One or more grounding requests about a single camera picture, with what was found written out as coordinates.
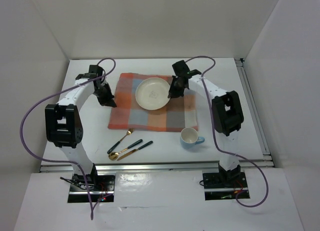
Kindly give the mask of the light blue mug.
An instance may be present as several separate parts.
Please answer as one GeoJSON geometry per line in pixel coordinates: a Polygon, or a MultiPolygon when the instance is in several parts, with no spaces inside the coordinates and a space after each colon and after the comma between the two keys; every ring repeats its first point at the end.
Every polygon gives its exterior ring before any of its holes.
{"type": "Polygon", "coordinates": [[[180,144],[184,149],[190,149],[204,142],[205,138],[199,136],[198,132],[192,127],[186,127],[180,133],[180,144]]]}

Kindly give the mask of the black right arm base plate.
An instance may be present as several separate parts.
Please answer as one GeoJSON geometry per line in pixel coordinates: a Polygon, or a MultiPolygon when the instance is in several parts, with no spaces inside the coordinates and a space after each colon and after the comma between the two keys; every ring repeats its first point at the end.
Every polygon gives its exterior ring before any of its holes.
{"type": "Polygon", "coordinates": [[[222,177],[218,172],[203,173],[202,181],[200,183],[205,189],[246,189],[248,183],[246,175],[241,172],[236,178],[229,179],[227,181],[222,180],[222,177]]]}

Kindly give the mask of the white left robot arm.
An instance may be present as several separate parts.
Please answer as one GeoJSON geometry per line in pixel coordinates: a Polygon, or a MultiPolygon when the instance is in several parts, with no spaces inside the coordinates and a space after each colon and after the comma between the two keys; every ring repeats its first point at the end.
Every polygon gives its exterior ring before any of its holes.
{"type": "Polygon", "coordinates": [[[117,106],[109,84],[102,79],[90,81],[90,78],[94,78],[94,75],[78,75],[73,89],[67,91],[64,98],[45,107],[47,140],[71,162],[73,182],[81,184],[88,191],[97,188],[99,178],[96,166],[88,158],[82,144],[84,129],[79,111],[91,95],[97,97],[101,106],[117,106]]]}

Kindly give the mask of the gold spoon dark handle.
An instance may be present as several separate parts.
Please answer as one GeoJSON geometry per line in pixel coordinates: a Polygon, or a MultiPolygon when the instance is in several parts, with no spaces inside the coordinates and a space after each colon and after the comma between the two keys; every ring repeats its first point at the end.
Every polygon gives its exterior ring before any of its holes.
{"type": "Polygon", "coordinates": [[[134,143],[132,143],[131,145],[129,145],[127,148],[125,148],[125,149],[123,149],[123,150],[121,150],[121,151],[119,151],[119,152],[111,152],[111,153],[108,155],[108,158],[109,158],[110,160],[114,161],[114,160],[116,160],[116,159],[118,158],[119,154],[127,151],[128,149],[133,148],[134,146],[136,146],[136,145],[138,145],[138,144],[141,144],[142,142],[143,142],[143,140],[142,140],[142,139],[139,139],[139,140],[137,140],[136,142],[134,142],[134,143]]]}

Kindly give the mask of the gold knife dark handle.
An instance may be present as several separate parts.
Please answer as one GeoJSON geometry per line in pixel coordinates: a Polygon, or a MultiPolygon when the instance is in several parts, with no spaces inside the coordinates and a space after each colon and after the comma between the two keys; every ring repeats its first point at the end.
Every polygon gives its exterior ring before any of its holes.
{"type": "Polygon", "coordinates": [[[126,154],[118,157],[118,158],[117,158],[117,161],[120,161],[120,160],[122,160],[122,159],[124,159],[124,158],[126,158],[126,157],[128,157],[128,156],[130,156],[130,155],[132,155],[133,153],[135,153],[135,152],[137,152],[137,151],[139,151],[139,150],[141,150],[141,149],[144,149],[144,148],[152,145],[153,143],[154,143],[154,142],[151,140],[151,141],[143,144],[142,146],[140,146],[140,147],[138,147],[138,148],[135,148],[135,149],[129,151],[128,153],[126,153],[126,154]]]}

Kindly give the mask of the cream ceramic plate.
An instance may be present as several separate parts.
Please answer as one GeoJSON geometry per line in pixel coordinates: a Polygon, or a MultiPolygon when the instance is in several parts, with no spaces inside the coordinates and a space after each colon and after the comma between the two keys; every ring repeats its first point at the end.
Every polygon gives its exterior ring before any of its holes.
{"type": "Polygon", "coordinates": [[[151,77],[143,80],[135,91],[137,104],[149,111],[163,108],[169,101],[170,85],[159,77],[151,77]]]}

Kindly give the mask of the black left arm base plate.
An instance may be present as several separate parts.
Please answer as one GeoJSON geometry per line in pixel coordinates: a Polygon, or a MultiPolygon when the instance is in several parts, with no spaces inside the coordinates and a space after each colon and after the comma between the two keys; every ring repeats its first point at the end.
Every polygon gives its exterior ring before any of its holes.
{"type": "MultiPolygon", "coordinates": [[[[87,191],[85,181],[79,176],[74,175],[71,179],[65,180],[70,184],[71,192],[87,191]]],[[[115,175],[97,175],[87,177],[88,189],[92,193],[113,192],[115,187],[115,175]]]]}

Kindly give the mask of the gold fork dark handle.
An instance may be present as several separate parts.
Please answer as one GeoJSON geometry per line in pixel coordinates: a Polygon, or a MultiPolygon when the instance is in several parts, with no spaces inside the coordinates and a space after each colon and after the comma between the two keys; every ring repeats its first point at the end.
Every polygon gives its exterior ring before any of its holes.
{"type": "Polygon", "coordinates": [[[114,149],[129,135],[131,135],[133,132],[134,132],[134,128],[129,128],[126,132],[126,134],[119,140],[117,141],[108,151],[107,151],[107,154],[111,154],[111,152],[114,151],[114,149]]]}

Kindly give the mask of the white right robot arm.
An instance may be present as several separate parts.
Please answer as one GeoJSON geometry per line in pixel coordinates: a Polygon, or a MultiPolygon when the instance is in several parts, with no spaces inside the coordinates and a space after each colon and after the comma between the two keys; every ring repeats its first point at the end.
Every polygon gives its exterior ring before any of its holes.
{"type": "Polygon", "coordinates": [[[221,153],[218,163],[218,181],[230,187],[240,176],[241,167],[237,156],[239,130],[244,122],[243,110],[236,91],[226,91],[201,75],[191,78],[173,76],[168,91],[169,98],[184,95],[185,89],[197,92],[208,99],[212,115],[212,134],[216,149],[221,153]]]}

